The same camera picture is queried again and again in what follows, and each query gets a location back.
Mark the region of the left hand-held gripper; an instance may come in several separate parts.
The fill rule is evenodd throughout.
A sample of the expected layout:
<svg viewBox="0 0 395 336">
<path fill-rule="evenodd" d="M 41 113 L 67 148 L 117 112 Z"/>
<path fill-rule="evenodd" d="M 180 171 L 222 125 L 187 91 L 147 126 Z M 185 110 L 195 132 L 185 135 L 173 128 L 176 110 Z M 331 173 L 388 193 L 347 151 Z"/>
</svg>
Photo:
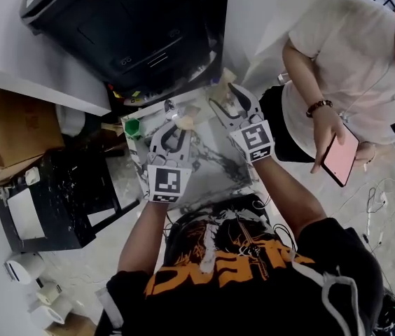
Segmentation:
<svg viewBox="0 0 395 336">
<path fill-rule="evenodd" d="M 148 201 L 173 204 L 183 196 L 192 174 L 191 137 L 190 130 L 178 129 L 173 121 L 153 135 L 147 155 Z"/>
</svg>

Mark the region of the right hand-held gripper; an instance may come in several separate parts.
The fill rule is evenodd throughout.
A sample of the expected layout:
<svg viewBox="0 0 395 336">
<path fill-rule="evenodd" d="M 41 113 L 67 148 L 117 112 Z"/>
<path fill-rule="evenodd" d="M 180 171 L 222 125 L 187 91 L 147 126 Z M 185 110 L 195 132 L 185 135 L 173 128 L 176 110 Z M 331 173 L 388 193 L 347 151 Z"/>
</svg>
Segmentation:
<svg viewBox="0 0 395 336">
<path fill-rule="evenodd" d="M 267 120 L 263 119 L 257 96 L 244 87 L 229 83 L 228 88 L 244 112 L 228 109 L 210 98 L 208 103 L 221 124 L 230 132 L 235 148 L 246 162 L 256 162 L 272 155 L 274 141 Z"/>
</svg>

